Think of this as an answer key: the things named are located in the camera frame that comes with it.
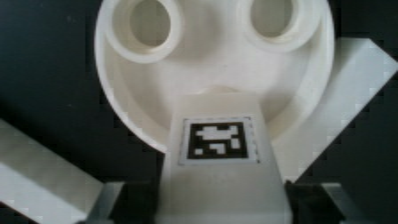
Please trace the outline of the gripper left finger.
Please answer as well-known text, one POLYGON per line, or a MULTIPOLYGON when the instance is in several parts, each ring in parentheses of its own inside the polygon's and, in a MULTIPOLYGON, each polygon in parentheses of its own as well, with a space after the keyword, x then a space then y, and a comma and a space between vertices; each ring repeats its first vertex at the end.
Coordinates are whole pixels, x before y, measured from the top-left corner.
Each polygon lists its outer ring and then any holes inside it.
POLYGON ((149 181, 106 182, 86 218, 76 224, 154 224, 156 185, 149 181))

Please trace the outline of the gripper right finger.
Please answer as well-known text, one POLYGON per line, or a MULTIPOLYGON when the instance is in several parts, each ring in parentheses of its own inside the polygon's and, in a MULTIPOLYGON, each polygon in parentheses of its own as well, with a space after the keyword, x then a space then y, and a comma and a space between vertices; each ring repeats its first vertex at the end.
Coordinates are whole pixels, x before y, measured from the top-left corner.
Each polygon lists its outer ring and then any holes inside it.
POLYGON ((367 217, 339 183, 284 183, 291 224, 367 224, 367 217))

